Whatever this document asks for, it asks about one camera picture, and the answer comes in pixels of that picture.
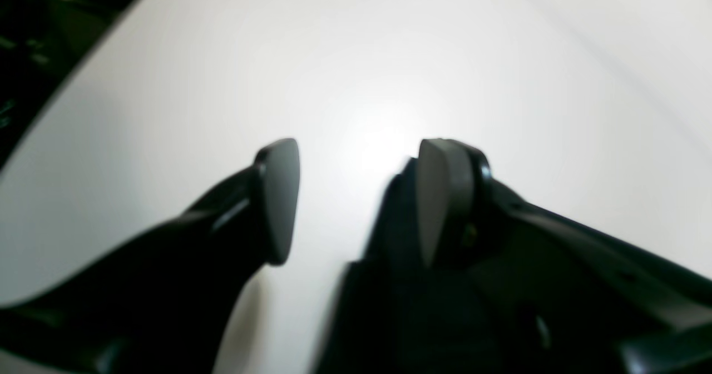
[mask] white surface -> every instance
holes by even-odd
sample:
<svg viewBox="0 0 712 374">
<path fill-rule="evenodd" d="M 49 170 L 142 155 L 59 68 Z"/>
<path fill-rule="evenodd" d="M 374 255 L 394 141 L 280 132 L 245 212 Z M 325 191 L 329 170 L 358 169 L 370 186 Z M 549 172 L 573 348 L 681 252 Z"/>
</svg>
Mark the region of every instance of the white surface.
<svg viewBox="0 0 712 374">
<path fill-rule="evenodd" d="M 424 137 L 478 146 L 529 201 L 712 276 L 711 3 L 141 0 L 0 178 L 0 303 L 285 136 L 303 165 L 294 246 L 259 275 L 246 372 L 308 371 L 338 275 Z"/>
</svg>

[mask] white table surface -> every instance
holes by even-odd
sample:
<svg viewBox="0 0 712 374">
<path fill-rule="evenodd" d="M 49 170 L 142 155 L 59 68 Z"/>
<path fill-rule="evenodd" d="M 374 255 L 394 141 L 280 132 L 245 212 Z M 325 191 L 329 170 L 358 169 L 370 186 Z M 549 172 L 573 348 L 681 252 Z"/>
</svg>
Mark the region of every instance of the white table surface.
<svg viewBox="0 0 712 374">
<path fill-rule="evenodd" d="M 710 40 L 712 0 L 139 0 L 0 174 L 0 303 L 286 136 L 302 158 L 292 254 L 250 283 L 215 372 L 310 370 L 345 263 L 427 137 L 712 277 Z M 0 371 L 46 372 L 11 360 Z"/>
</svg>

